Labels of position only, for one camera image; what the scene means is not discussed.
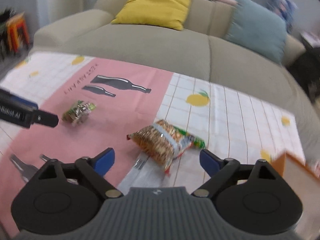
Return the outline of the teal cushion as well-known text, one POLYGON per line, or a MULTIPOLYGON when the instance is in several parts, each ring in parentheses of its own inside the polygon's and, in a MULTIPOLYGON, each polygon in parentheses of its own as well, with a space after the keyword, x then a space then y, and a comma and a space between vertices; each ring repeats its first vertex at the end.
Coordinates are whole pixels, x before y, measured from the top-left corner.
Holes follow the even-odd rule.
POLYGON ((251 0, 236 1, 224 39, 280 64, 287 38, 283 19, 251 0))

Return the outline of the beige sofa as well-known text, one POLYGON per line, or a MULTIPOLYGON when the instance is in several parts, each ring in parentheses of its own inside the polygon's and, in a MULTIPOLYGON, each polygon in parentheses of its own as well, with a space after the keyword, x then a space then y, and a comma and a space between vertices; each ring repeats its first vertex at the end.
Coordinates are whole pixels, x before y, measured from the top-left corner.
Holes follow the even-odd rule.
POLYGON ((319 117, 288 68, 305 51, 286 38, 281 64, 224 39, 234 8, 192 0, 182 31, 113 24, 127 0, 97 0, 94 8, 39 29, 33 51, 96 56, 142 64, 211 81, 292 112, 307 158, 319 156, 319 117))

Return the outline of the white flat sachet packet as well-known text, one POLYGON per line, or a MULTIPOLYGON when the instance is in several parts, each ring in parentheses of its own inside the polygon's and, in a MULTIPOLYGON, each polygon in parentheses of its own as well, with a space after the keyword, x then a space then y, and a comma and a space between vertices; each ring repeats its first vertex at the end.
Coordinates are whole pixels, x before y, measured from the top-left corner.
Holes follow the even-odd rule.
POLYGON ((119 183, 117 189, 126 195, 129 192, 130 187, 133 185, 141 169, 148 161, 149 157, 145 153, 141 153, 136 159, 134 165, 131 167, 124 179, 119 183))

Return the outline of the green nut snack packet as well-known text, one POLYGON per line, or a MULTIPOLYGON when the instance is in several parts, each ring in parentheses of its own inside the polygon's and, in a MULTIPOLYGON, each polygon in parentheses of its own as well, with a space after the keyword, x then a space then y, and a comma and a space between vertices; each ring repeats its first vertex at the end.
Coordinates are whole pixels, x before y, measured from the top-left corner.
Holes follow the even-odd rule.
POLYGON ((62 115, 62 120, 72 126, 83 124, 96 109, 96 105, 89 101, 78 100, 62 115))

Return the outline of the red orange stool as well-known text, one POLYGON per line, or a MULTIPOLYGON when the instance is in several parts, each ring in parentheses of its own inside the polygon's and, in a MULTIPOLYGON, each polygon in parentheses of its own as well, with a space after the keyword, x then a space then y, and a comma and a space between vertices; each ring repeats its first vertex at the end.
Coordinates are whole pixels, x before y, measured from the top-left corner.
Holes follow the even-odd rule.
POLYGON ((24 46, 29 48, 29 32, 23 12, 9 18, 6 28, 10 50, 16 54, 24 46))

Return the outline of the pink white lemon tablecloth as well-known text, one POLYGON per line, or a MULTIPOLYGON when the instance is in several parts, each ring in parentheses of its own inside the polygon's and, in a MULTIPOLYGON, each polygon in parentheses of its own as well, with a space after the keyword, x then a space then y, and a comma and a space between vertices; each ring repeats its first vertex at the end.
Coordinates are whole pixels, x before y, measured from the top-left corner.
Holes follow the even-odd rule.
MULTIPOLYGON (((49 158, 72 163, 111 147, 115 163, 106 179, 118 186, 141 154, 127 135, 164 119, 206 143, 225 159, 253 164, 290 151, 305 160, 293 114, 221 85, 122 61, 59 53, 34 53, 10 71, 1 87, 62 116, 78 100, 96 105, 72 126, 23 129, 1 122, 1 224, 15 236, 13 199, 49 158)), ((194 191, 208 179, 199 150, 187 149, 170 173, 148 159, 131 187, 183 186, 194 191)))

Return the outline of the black backpack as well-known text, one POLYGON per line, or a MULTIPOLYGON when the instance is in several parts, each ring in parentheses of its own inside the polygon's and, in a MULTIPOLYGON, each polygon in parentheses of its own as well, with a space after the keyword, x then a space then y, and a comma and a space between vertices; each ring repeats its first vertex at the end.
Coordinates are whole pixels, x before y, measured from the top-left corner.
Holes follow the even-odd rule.
POLYGON ((314 103, 319 98, 319 47, 307 49, 289 67, 289 72, 314 103))

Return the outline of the green sausage snack stick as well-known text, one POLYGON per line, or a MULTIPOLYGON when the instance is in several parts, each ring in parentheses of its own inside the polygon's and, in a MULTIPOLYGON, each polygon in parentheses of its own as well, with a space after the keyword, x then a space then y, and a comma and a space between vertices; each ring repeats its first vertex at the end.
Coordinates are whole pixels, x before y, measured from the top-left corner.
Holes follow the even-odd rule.
POLYGON ((206 148, 206 143, 204 142, 203 139, 201 139, 198 136, 195 136, 183 129, 180 129, 179 127, 174 126, 174 128, 181 133, 183 136, 185 136, 186 138, 188 138, 189 141, 191 141, 192 145, 196 148, 200 148, 200 149, 204 149, 206 148))

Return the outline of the orange cardboard box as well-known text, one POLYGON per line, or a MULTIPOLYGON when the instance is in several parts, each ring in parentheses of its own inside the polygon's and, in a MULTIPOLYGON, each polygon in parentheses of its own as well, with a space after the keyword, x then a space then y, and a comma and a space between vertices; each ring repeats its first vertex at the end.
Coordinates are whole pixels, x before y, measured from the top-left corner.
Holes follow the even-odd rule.
POLYGON ((271 165, 296 193, 319 192, 319 178, 289 152, 272 159, 271 165))

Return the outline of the yellow cushion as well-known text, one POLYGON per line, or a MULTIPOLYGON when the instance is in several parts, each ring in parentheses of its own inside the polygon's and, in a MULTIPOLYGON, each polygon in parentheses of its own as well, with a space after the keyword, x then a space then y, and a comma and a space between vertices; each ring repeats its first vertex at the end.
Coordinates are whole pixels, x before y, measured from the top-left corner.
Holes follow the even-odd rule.
POLYGON ((153 25, 182 31, 191 0, 127 0, 112 24, 153 25))

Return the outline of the orange cracker snack packet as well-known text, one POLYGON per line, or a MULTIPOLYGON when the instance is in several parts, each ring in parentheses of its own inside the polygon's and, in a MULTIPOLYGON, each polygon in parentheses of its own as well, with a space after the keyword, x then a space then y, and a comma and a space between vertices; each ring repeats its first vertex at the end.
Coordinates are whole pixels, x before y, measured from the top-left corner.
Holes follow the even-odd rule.
POLYGON ((164 119, 128 134, 127 139, 135 142, 166 174, 170 173, 172 162, 193 146, 189 136, 164 119))

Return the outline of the anime print pillow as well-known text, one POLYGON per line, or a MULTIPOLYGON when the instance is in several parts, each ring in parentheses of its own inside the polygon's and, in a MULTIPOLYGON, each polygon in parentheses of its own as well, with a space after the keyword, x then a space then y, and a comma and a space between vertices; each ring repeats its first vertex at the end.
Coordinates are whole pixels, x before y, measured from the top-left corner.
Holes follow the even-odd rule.
POLYGON ((293 21, 297 6, 290 0, 266 0, 268 10, 277 14, 286 23, 286 31, 292 33, 293 21))

